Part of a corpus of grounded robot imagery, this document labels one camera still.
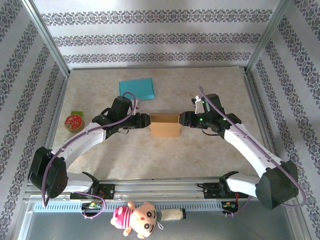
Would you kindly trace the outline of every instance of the pink stuffed animal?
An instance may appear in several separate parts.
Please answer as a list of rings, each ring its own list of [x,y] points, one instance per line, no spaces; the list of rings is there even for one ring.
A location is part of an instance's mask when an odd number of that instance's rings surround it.
[[[144,202],[142,206],[135,208],[134,203],[129,201],[128,207],[120,206],[113,212],[110,222],[117,229],[124,229],[124,236],[128,236],[133,229],[138,233],[138,238],[144,239],[156,228],[156,208],[149,202]]]

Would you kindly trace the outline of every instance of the cable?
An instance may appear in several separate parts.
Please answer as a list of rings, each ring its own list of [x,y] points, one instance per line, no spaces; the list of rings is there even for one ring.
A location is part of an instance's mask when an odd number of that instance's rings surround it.
[[[104,199],[103,197],[101,197],[101,196],[89,194],[89,193],[87,193],[87,192],[80,192],[80,191],[75,191],[74,193],[75,193],[75,194],[84,195],[84,196],[94,197],[94,198],[100,199],[100,200],[102,201],[102,207],[101,207],[100,211],[98,211],[95,215],[93,215],[93,216],[87,216],[87,215],[86,215],[86,211],[88,210],[88,208],[86,208],[86,209],[84,210],[84,212],[81,213],[81,214],[84,216],[84,218],[86,218],[86,219],[93,219],[93,218],[95,218],[95,217],[98,217],[98,216],[104,211],[104,209],[106,208],[106,201],[105,201],[105,199]]]
[[[285,204],[282,203],[281,205],[284,207],[288,207],[288,208],[301,208],[303,205],[306,204],[307,198],[306,198],[306,194],[305,191],[302,189],[302,187],[299,185],[299,183],[297,183],[297,181],[287,172],[285,171],[275,160],[273,160],[273,158],[262,148],[260,147],[249,135],[247,135],[244,131],[242,131],[234,122],[232,122],[223,112],[221,112],[211,101],[210,99],[207,97],[207,95],[205,94],[204,89],[202,88],[202,86],[199,86],[200,92],[202,93],[203,97],[205,98],[205,100],[211,105],[211,107],[213,107],[213,109],[220,114],[224,119],[226,119],[232,126],[234,126],[241,134],[243,137],[246,137],[249,139],[249,141],[256,147],[256,149],[258,149],[266,158],[268,158],[268,160],[270,162],[272,162],[278,169],[281,170],[281,172],[283,172],[288,179],[290,179],[290,181],[299,189],[301,195],[302,195],[302,202],[298,205],[290,205],[290,204]]]
[[[126,132],[123,132],[123,131],[117,131],[117,133],[127,135],[127,134],[129,133],[129,128],[126,130]]]
[[[209,134],[209,133],[206,133],[202,128],[201,128],[201,131],[207,135],[207,136],[219,136],[218,134]]]
[[[235,193],[235,204],[239,206],[239,193]]]
[[[241,211],[248,205],[248,203],[250,202],[251,199],[252,199],[252,196],[249,196],[248,199],[247,199],[247,200],[245,201],[245,203],[243,204],[243,206],[240,207],[240,208],[238,208],[238,211],[229,213],[228,215],[232,215],[232,216],[238,215],[239,212],[241,212]]]
[[[51,168],[51,165],[52,163],[54,162],[54,160],[57,158],[57,156],[62,152],[64,151],[64,149],[66,147],[68,147],[71,143],[73,143],[75,140],[81,138],[83,135],[86,135],[88,133],[91,133],[97,129],[103,129],[103,128],[107,128],[107,127],[111,127],[111,126],[114,126],[114,125],[118,125],[122,122],[124,122],[125,120],[127,120],[135,111],[136,109],[136,106],[137,106],[137,100],[136,100],[136,97],[135,95],[133,95],[131,92],[129,91],[126,91],[122,96],[124,97],[126,94],[129,94],[133,97],[133,108],[131,109],[131,112],[126,116],[124,117],[123,119],[119,120],[119,121],[116,121],[116,122],[112,122],[112,123],[109,123],[109,124],[106,124],[106,125],[102,125],[102,126],[97,126],[97,127],[94,127],[94,128],[91,128],[89,129],[88,131],[84,131],[82,132],[81,134],[79,135],[76,135],[74,138],[70,139],[68,142],[66,142],[54,155],[53,157],[50,159],[49,163],[47,164],[46,168],[45,168],[45,171],[44,171],[44,174],[43,174],[43,178],[42,178],[42,186],[41,186],[41,198],[42,198],[42,205],[44,208],[47,207],[48,205],[48,202],[49,202],[49,197],[46,199],[46,183],[47,183],[47,177],[48,177],[48,172]],[[95,198],[98,198],[100,199],[100,196],[97,196],[97,195],[93,195],[93,194],[89,194],[89,193],[85,193],[85,192],[78,192],[79,194],[81,195],[85,195],[85,196],[91,196],[91,197],[95,197]]]

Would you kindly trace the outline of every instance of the white robotic arm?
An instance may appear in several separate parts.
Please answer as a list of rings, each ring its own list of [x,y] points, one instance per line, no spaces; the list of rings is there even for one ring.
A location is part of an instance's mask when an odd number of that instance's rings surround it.
[[[216,94],[207,95],[201,99],[203,113],[199,113],[200,98],[193,102],[196,104],[196,112],[187,111],[180,115],[179,122],[183,126],[192,128],[211,128],[219,136],[232,144],[250,162],[258,176],[246,176],[238,172],[230,172],[220,178],[219,192],[221,195],[230,192],[240,192],[258,200],[268,209],[283,204],[285,201],[298,195],[297,187],[278,168],[275,163],[285,169],[295,180],[298,179],[297,167],[292,161],[283,162],[280,158],[265,149],[248,132],[234,114],[227,114],[226,121],[220,113],[209,106],[209,103],[217,107],[224,114],[219,97]],[[68,173],[67,168],[83,153],[94,145],[106,140],[112,134],[117,133],[119,128],[138,129],[145,128],[150,124],[150,116],[137,113],[121,124],[112,127],[103,127],[109,123],[115,123],[127,115],[131,101],[125,97],[118,97],[100,115],[96,116],[83,131],[73,136],[65,143],[55,146],[52,149],[39,148],[34,155],[29,181],[36,187],[42,187],[44,171],[48,162],[53,157],[56,159],[50,166],[46,179],[46,193],[50,198],[55,198],[62,192],[89,192],[95,194],[95,187],[99,181],[90,174]]]

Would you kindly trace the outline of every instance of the small cardboard box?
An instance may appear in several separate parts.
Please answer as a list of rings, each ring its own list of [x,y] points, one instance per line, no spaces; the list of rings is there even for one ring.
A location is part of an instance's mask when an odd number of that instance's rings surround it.
[[[152,137],[179,137],[181,124],[179,113],[150,113]]]

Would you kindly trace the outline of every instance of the blue paper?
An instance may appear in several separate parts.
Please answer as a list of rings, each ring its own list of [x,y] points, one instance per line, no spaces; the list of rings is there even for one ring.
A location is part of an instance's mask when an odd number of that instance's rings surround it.
[[[131,92],[137,99],[149,100],[155,98],[154,85],[151,78],[135,79],[119,82],[119,91],[122,96],[125,92]],[[126,98],[133,100],[129,94]]]

